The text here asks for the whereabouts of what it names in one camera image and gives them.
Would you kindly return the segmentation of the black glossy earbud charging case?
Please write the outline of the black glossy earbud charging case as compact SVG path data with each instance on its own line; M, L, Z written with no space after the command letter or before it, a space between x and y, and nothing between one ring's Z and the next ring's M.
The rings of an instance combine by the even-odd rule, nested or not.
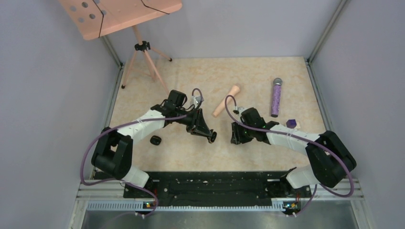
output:
M211 136L207 137L210 144L214 143L217 137L217 132L212 130Z

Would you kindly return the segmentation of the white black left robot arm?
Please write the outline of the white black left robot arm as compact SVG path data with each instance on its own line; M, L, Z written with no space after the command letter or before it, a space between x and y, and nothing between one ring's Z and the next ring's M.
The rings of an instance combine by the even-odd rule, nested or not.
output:
M185 125L186 132L207 138L209 143L216 140L217 133L205 122L201 104L203 97L193 96L189 108L184 108L187 95L171 90L161 104L151 107L140 118L114 128L107 127L95 140L91 164L116 180L135 185L141 197L153 192L149 175L132 163L133 146L154 131L176 122Z

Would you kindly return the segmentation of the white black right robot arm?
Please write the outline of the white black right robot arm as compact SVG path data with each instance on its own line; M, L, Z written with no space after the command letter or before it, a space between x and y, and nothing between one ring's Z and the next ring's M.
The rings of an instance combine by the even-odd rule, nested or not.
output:
M357 166L356 160L333 131L311 134L278 122L265 122L253 107L239 107L234 113L239 121L231 124L232 144L245 144L255 139L308 157L309 165L289 170L280 183L280 191L287 197L294 196L299 188L308 185L321 184L333 188Z

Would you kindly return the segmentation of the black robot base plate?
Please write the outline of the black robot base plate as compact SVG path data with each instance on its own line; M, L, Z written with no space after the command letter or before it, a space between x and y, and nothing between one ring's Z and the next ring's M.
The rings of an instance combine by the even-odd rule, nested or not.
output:
M160 207L269 207L276 198L309 198L309 186L293 189L286 171L149 172L145 189L125 185L124 198L156 196Z

